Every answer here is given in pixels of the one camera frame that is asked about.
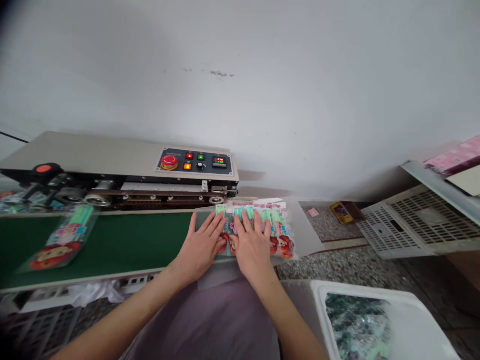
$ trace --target pink box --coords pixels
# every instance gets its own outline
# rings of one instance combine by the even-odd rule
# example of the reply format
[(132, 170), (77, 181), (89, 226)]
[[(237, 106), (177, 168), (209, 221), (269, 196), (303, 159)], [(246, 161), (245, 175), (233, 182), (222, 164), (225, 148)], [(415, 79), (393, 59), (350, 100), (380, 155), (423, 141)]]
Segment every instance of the pink box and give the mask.
[(425, 164), (433, 171), (448, 176), (480, 165), (480, 135), (425, 161)]

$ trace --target person's right hand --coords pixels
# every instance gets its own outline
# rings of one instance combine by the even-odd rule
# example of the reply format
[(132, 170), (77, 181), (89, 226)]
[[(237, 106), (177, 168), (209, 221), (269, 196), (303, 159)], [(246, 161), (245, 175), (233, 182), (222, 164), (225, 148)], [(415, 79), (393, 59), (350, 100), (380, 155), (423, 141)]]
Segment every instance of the person's right hand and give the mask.
[(262, 233), (262, 220), (258, 211), (255, 211), (254, 225), (248, 220), (245, 210), (241, 212), (244, 222), (235, 215), (235, 228), (238, 236), (230, 235), (236, 249), (236, 259), (240, 270), (248, 282), (253, 286), (255, 282), (264, 279), (265, 276), (275, 274), (270, 262), (270, 235), (272, 228), (270, 221), (265, 224), (265, 233)]

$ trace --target gray terrazzo floor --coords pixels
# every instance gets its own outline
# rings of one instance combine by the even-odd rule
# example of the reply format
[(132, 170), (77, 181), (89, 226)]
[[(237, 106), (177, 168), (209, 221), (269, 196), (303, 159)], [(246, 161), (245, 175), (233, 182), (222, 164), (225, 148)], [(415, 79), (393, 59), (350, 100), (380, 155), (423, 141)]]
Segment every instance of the gray terrazzo floor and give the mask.
[[(329, 208), (317, 210), (318, 217), (307, 217), (323, 242), (362, 236), (355, 225), (341, 225)], [(462, 359), (480, 359), (480, 318), (457, 309), (455, 291), (441, 271), (436, 271), (447, 266), (445, 261), (441, 257), (385, 261), (370, 246), (362, 246), (305, 256), (278, 266), (277, 272), (281, 280), (315, 279), (411, 292), (432, 313)], [(72, 338), (115, 307), (106, 299), (90, 304), (82, 312)]]

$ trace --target band sealer machine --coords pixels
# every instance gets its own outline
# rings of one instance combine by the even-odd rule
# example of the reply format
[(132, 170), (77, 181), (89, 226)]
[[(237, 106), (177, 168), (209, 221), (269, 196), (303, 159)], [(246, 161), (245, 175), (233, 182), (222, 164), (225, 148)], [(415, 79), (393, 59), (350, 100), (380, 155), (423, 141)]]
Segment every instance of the band sealer machine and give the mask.
[(65, 205), (108, 210), (192, 209), (238, 194), (234, 154), (122, 138), (45, 132), (0, 162), (27, 190), (8, 199), (28, 204), (37, 192)]

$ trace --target green conveyor belt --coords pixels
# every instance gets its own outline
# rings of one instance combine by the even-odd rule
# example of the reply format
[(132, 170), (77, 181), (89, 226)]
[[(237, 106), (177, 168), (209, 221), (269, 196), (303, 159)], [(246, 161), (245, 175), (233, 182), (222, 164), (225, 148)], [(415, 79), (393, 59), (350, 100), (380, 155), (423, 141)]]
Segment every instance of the green conveyor belt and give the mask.
[[(197, 229), (208, 212), (199, 212)], [(0, 290), (166, 267), (180, 251), (191, 213), (99, 216), (66, 267), (18, 274), (60, 224), (60, 217), (0, 219)]]

